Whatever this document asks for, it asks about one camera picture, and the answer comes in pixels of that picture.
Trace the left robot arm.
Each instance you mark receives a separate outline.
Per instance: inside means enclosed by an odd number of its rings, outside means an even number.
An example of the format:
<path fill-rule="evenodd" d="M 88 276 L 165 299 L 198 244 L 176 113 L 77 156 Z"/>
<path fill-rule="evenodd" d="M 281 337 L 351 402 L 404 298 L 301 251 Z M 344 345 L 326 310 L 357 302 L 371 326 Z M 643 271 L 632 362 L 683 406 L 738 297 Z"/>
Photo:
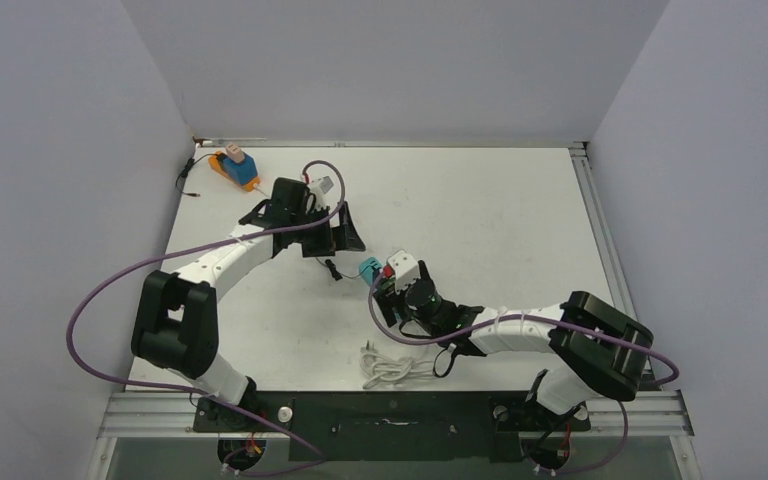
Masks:
<path fill-rule="evenodd" d="M 328 176 L 276 179 L 271 197 L 239 219 L 228 244 L 171 273 L 154 271 L 143 283 L 132 353 L 222 399 L 219 417 L 234 430 L 257 419 L 256 384 L 219 352 L 218 304 L 254 268 L 293 244 L 305 258 L 365 251 L 348 205 L 327 205 L 333 187 Z"/>

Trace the teal power strip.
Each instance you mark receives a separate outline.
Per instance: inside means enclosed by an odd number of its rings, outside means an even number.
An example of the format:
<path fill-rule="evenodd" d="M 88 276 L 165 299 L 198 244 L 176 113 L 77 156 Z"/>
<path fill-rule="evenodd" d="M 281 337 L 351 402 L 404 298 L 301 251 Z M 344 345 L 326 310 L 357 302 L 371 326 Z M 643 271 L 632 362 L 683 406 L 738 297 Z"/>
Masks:
<path fill-rule="evenodd" d="M 382 263 L 377 258 L 369 257 L 358 265 L 358 274 L 367 285 L 371 285 L 382 269 Z"/>

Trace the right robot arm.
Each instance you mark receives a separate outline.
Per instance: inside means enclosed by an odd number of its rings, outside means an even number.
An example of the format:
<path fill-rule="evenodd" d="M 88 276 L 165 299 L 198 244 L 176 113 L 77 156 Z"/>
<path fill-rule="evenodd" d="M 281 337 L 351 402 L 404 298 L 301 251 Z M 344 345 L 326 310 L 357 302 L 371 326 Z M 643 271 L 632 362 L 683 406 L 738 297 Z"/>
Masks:
<path fill-rule="evenodd" d="M 537 375 L 525 401 L 527 419 L 549 428 L 595 397 L 635 399 L 653 333 L 599 297 L 574 291 L 550 307 L 508 310 L 444 299 L 423 261 L 402 253 L 367 276 L 370 311 L 384 333 L 413 322 L 405 345 L 437 345 L 451 359 L 509 352 L 553 355 L 559 366 Z"/>

